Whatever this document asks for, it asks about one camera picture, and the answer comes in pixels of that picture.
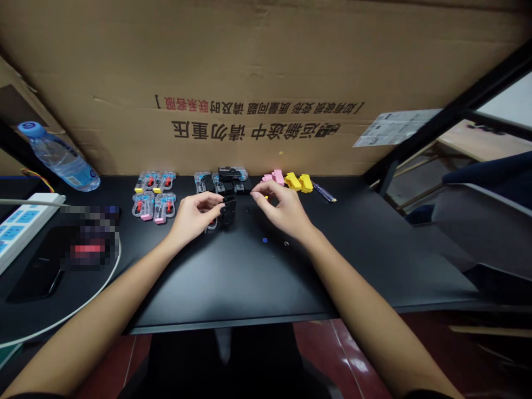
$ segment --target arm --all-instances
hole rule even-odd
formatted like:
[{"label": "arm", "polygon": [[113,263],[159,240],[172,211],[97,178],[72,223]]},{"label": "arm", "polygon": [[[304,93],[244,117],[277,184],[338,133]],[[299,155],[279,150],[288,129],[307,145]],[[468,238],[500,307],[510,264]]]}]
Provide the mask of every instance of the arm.
[{"label": "arm", "polygon": [[[272,193],[276,207],[263,195]],[[399,315],[312,225],[297,192],[267,181],[252,196],[274,225],[308,251],[349,332],[393,397],[432,390],[463,399]]]},{"label": "arm", "polygon": [[122,333],[166,265],[220,215],[222,200],[210,192],[184,198],[168,236],[57,331],[0,399],[25,392],[72,394]]}]

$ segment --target cable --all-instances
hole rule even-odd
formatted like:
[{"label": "cable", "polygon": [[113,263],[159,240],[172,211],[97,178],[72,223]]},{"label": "cable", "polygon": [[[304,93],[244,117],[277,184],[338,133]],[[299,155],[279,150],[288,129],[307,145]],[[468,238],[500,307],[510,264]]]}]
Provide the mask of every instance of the cable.
[{"label": "cable", "polygon": [[37,172],[34,172],[34,171],[32,171],[31,169],[28,169],[28,168],[21,168],[21,172],[25,176],[37,176],[38,178],[40,178],[43,181],[44,184],[46,184],[48,186],[48,189],[50,190],[51,193],[55,192],[55,190],[51,186],[50,182],[48,180],[46,180],[44,177],[42,177],[40,174],[38,174]]},{"label": "cable", "polygon": [[28,199],[0,199],[0,205],[50,205],[50,206],[70,206],[67,204],[60,204],[58,202],[46,202],[46,201],[30,201]]},{"label": "cable", "polygon": [[[0,199],[0,204],[2,204],[2,203],[5,204],[5,203],[8,203],[8,202],[10,202],[11,204],[20,204],[20,203],[34,204],[35,203],[36,205],[70,206],[70,205],[65,205],[65,204],[56,204],[56,203],[53,203],[53,202],[26,201],[24,199]],[[74,310],[68,316],[62,318],[61,320],[57,321],[56,323],[52,324],[51,326],[48,326],[45,329],[42,329],[41,331],[37,331],[37,332],[35,332],[35,333],[31,334],[31,335],[25,336],[23,338],[19,338],[17,340],[11,341],[11,342],[6,342],[5,344],[0,344],[0,349],[5,348],[7,346],[11,346],[11,345],[21,344],[21,343],[23,343],[23,342],[25,342],[25,341],[27,341],[29,339],[35,338],[35,337],[41,335],[42,333],[45,333],[45,332],[51,330],[52,328],[57,327],[59,324],[63,323],[64,321],[67,321],[72,316],[74,316],[77,312],[79,312],[81,309],[86,307],[94,298],[96,298],[98,296],[98,294],[100,294],[104,290],[104,288],[108,285],[109,281],[111,281],[112,275],[115,273],[116,267],[118,266],[118,263],[120,262],[120,256],[121,255],[122,255],[122,241],[120,240],[120,237],[119,237],[119,239],[118,239],[118,257],[116,258],[115,266],[112,268],[111,273],[109,274],[109,277],[107,278],[107,281],[104,283],[104,285],[101,286],[101,288],[96,292],[96,294],[94,294],[87,302],[85,302],[79,308]]]}]

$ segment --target person's left hand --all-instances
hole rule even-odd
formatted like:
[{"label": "person's left hand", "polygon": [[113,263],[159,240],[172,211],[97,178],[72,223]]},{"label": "person's left hand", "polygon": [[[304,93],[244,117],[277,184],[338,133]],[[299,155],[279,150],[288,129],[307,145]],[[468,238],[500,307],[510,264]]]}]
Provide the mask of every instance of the person's left hand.
[{"label": "person's left hand", "polygon": [[202,192],[185,197],[179,203],[176,218],[168,234],[170,241],[185,246],[198,237],[218,216],[225,204],[223,197],[212,192]]}]

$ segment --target floor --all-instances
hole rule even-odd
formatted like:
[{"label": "floor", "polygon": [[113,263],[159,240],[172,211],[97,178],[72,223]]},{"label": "floor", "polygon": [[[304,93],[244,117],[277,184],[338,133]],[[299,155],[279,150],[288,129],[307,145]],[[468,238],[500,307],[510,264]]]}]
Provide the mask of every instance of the floor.
[{"label": "floor", "polygon": [[[499,371],[498,359],[468,336],[450,331],[445,313],[402,317],[466,398],[510,397],[513,389]],[[334,382],[345,399],[391,398],[340,319],[294,323],[294,331],[301,355]],[[116,399],[148,355],[150,342],[151,335],[121,336],[75,398]]]},{"label": "floor", "polygon": [[[440,148],[448,154],[458,154],[456,151],[447,146],[441,145]],[[400,171],[428,158],[428,156],[424,155],[418,156],[409,163],[405,164],[403,168],[400,169]],[[470,164],[472,161],[463,159],[453,159],[451,162],[455,165],[457,169],[461,169]],[[392,180],[388,189],[388,195],[390,195],[390,197],[397,203],[397,205],[401,205],[406,201],[410,200],[411,198],[436,186],[438,183],[441,183],[443,175],[446,175],[449,172],[450,170],[446,168],[442,160],[436,159],[416,169],[413,169],[410,172],[395,177]],[[406,213],[410,213],[418,206],[424,204],[434,204],[438,195],[439,191],[432,193],[423,198],[422,200],[410,206],[407,206],[406,208],[404,208],[404,210]]]}]

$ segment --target cardboard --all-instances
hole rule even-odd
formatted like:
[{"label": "cardboard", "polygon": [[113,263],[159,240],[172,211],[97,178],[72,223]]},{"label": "cardboard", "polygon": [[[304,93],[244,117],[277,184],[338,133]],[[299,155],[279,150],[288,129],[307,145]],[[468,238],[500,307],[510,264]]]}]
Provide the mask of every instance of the cardboard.
[{"label": "cardboard", "polygon": [[[0,57],[0,119],[17,131],[17,125],[33,120],[74,146],[65,130],[35,95],[36,90]],[[21,175],[24,166],[0,150],[0,176]]]},{"label": "cardboard", "polygon": [[[445,107],[530,37],[529,11],[507,0],[4,0],[0,47],[102,174],[359,175],[393,148],[352,148],[379,114]],[[270,114],[272,103],[290,107]],[[186,122],[189,138],[175,137]],[[318,127],[300,138],[307,124]]]}]

